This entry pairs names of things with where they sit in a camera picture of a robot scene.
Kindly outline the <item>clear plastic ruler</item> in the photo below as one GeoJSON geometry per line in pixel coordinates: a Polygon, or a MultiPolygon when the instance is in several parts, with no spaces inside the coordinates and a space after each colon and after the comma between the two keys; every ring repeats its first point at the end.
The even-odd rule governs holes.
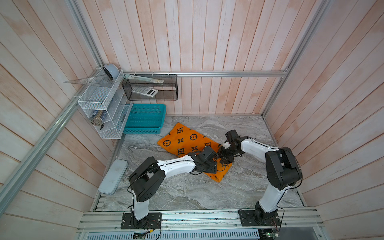
{"type": "Polygon", "coordinates": [[[142,77],[137,75],[130,75],[130,74],[125,74],[124,78],[129,80],[144,81],[144,82],[157,83],[157,84],[162,84],[164,82],[163,80],[159,80],[159,79],[142,77]]]}

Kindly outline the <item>white rectangular plastic lid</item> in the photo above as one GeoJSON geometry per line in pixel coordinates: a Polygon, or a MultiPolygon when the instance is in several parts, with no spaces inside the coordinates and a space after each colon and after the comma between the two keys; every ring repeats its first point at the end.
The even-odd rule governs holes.
{"type": "Polygon", "coordinates": [[[115,160],[101,182],[98,188],[99,192],[106,195],[114,194],[127,167],[127,161],[119,159],[115,160]]]}

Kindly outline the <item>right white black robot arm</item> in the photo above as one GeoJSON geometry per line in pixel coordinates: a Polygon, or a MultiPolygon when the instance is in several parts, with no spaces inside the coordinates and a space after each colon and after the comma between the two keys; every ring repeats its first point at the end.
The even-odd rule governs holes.
{"type": "Polygon", "coordinates": [[[220,163],[228,165],[235,157],[252,155],[266,164],[269,185],[263,197],[256,203],[255,213],[267,215],[276,213],[285,191],[294,189],[303,179],[300,165],[290,148],[272,147],[245,136],[240,137],[235,130],[226,133],[227,140],[219,148],[220,163]]]}

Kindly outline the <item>green circuit board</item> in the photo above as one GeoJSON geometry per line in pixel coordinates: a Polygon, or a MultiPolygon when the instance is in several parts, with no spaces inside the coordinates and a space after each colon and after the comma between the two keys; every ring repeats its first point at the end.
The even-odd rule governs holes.
{"type": "Polygon", "coordinates": [[[278,233],[274,232],[266,232],[266,231],[260,231],[260,240],[275,240],[279,237],[278,233]]]}

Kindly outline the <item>orange patterned pillowcase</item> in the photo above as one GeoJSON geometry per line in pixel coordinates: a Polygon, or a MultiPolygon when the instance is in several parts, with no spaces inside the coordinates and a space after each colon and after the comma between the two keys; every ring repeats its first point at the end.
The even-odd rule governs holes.
{"type": "Polygon", "coordinates": [[[165,137],[160,139],[158,145],[177,158],[202,151],[205,147],[211,147],[217,153],[221,147],[219,143],[181,123],[177,123],[165,137]]]}

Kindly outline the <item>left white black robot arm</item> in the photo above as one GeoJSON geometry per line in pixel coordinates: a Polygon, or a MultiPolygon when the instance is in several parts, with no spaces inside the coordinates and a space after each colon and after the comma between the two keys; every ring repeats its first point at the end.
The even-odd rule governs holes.
{"type": "Polygon", "coordinates": [[[217,172],[217,153],[210,147],[202,151],[189,153],[181,158],[157,161],[149,157],[139,165],[129,176],[133,201],[133,214],[137,221],[141,221],[149,214],[149,200],[152,198],[163,181],[167,178],[197,173],[215,174],[217,172]]]}

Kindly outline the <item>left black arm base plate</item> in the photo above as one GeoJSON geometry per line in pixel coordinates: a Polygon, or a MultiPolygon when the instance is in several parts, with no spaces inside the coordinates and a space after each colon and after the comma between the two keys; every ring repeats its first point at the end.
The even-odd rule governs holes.
{"type": "Polygon", "coordinates": [[[132,229],[152,229],[156,230],[161,227],[162,213],[155,212],[149,213],[146,217],[141,220],[137,220],[133,213],[123,214],[121,223],[122,230],[132,229]]]}

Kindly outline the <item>metal cylindrical brush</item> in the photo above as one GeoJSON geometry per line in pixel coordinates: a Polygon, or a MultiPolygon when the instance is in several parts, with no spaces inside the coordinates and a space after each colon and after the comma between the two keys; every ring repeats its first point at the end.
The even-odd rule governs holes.
{"type": "Polygon", "coordinates": [[[93,110],[89,117],[89,120],[92,125],[101,126],[102,123],[104,122],[104,118],[105,118],[104,110],[93,110]]]}

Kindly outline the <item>round white grey gadget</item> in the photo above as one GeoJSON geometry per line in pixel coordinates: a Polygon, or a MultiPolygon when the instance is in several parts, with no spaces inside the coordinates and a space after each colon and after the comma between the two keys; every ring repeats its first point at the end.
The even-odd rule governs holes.
{"type": "Polygon", "coordinates": [[[103,71],[110,78],[110,80],[117,80],[120,71],[114,64],[106,64],[103,66],[103,71]]]}

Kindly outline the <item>clear triangle set square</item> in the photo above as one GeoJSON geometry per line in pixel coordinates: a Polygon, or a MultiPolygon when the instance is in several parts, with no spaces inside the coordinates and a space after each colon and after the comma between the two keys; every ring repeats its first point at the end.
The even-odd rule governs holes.
{"type": "Polygon", "coordinates": [[[110,87],[111,82],[109,78],[104,76],[89,77],[77,80],[66,81],[67,84],[96,86],[96,87],[110,87]]]}

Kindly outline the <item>white calculator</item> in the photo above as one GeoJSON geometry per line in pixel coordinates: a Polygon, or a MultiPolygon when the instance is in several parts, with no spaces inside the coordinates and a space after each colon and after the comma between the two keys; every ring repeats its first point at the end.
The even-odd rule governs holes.
{"type": "Polygon", "coordinates": [[[132,88],[132,93],[153,98],[159,91],[152,88],[132,88]]]}

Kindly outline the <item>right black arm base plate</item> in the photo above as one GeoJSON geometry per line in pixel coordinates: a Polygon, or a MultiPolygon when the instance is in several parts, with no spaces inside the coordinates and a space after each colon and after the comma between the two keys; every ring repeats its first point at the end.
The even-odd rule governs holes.
{"type": "Polygon", "coordinates": [[[249,211],[238,210],[238,214],[243,227],[279,226],[281,224],[278,211],[265,213],[259,209],[249,211]]]}

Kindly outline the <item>teal plastic basket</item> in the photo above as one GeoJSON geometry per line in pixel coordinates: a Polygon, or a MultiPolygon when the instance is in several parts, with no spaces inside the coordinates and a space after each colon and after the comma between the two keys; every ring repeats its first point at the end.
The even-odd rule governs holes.
{"type": "Polygon", "coordinates": [[[164,104],[134,104],[124,134],[160,134],[166,116],[164,104]]]}

